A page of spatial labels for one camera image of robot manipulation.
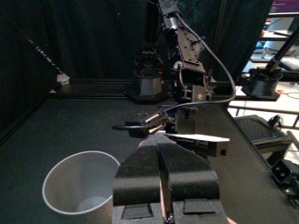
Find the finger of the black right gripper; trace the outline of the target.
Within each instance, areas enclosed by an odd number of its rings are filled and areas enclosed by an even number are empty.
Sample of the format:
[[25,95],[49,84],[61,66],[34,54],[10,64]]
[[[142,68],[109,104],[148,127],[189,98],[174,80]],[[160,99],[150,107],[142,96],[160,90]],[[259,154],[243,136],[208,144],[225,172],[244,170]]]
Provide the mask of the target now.
[[193,151],[198,155],[211,157],[224,156],[227,154],[229,139],[219,136],[202,134],[164,134],[182,148]]

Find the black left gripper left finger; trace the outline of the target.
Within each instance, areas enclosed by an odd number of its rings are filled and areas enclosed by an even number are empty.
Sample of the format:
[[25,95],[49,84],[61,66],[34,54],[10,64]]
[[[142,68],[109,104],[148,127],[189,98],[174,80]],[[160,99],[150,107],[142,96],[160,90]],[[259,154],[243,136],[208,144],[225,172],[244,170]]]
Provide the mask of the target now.
[[117,168],[112,224],[162,224],[156,140],[149,137]]

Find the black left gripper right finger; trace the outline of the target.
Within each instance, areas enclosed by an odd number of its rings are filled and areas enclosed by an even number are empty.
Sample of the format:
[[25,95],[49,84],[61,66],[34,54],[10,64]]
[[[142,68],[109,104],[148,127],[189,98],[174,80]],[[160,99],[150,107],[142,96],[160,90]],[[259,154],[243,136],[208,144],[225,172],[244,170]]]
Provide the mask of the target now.
[[176,143],[157,144],[164,199],[172,224],[229,224],[220,203],[220,183],[208,162]]

